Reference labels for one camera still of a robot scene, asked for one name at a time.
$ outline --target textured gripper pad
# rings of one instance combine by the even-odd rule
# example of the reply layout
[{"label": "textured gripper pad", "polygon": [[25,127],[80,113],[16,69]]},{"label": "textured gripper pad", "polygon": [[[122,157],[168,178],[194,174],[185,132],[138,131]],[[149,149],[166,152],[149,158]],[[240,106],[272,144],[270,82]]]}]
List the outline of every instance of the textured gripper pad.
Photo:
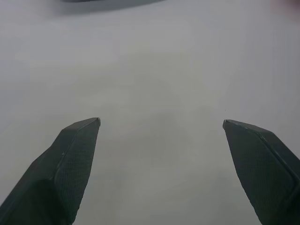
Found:
[{"label": "textured gripper pad", "polygon": [[87,185],[100,127],[91,118],[63,129],[0,207],[0,225],[72,224]]},{"label": "textured gripper pad", "polygon": [[270,131],[223,124],[240,182],[263,225],[298,224],[300,161]]}]

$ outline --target dark object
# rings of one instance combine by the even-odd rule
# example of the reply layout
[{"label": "dark object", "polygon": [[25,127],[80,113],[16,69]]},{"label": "dark object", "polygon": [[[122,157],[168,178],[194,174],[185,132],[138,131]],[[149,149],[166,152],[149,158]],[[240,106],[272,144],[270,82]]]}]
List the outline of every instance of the dark object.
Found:
[{"label": "dark object", "polygon": [[0,225],[69,225],[88,183],[99,118],[63,129],[0,207]]},{"label": "dark object", "polygon": [[240,182],[263,225],[300,224],[300,160],[270,131],[225,120]]}]

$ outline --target white surface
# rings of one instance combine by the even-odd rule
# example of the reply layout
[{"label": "white surface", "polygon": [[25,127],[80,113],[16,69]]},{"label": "white surface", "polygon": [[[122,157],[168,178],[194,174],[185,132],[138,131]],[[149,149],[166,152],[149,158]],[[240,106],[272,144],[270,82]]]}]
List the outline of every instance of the white surface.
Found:
[{"label": "white surface", "polygon": [[61,129],[99,116],[76,225],[260,224],[222,122],[272,130],[299,155],[298,12],[85,4],[0,1],[0,202]]}]

